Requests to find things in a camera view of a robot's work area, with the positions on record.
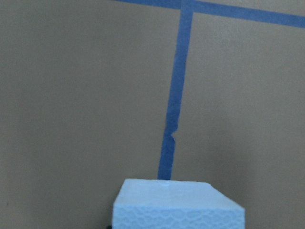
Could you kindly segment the light blue foam block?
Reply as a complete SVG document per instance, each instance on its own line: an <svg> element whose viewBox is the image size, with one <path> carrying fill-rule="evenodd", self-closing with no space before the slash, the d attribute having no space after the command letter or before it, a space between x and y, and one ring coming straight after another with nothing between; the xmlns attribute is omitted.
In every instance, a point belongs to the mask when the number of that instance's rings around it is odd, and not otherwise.
<svg viewBox="0 0 305 229"><path fill-rule="evenodd" d="M114 229L244 229L245 209L209 183L126 179Z"/></svg>

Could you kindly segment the blue tape line lengthwise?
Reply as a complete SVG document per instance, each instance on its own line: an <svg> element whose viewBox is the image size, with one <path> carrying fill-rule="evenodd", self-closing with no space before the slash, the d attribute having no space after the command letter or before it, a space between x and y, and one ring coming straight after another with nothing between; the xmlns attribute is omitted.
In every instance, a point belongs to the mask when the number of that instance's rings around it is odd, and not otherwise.
<svg viewBox="0 0 305 229"><path fill-rule="evenodd" d="M175 138L173 134L177 131L179 124L186 61L193 21L193 7L193 0L181 1L176 51L166 113L166 125L163 133L163 142L157 175L157 178L161 180L170 180L172 176L175 153Z"/></svg>

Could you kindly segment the blue tape line crosswise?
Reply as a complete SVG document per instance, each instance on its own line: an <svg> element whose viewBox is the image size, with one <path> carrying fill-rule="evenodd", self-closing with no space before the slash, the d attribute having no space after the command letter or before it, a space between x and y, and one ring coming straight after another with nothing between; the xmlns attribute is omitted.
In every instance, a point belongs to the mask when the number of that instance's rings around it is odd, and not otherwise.
<svg viewBox="0 0 305 229"><path fill-rule="evenodd" d="M127 3L141 4L181 10L184 3L181 0L127 0ZM216 15L234 19L278 24L290 27L304 28L304 16L286 14L267 10L258 10L231 5L223 5L199 0L188 0L190 9L196 13Z"/></svg>

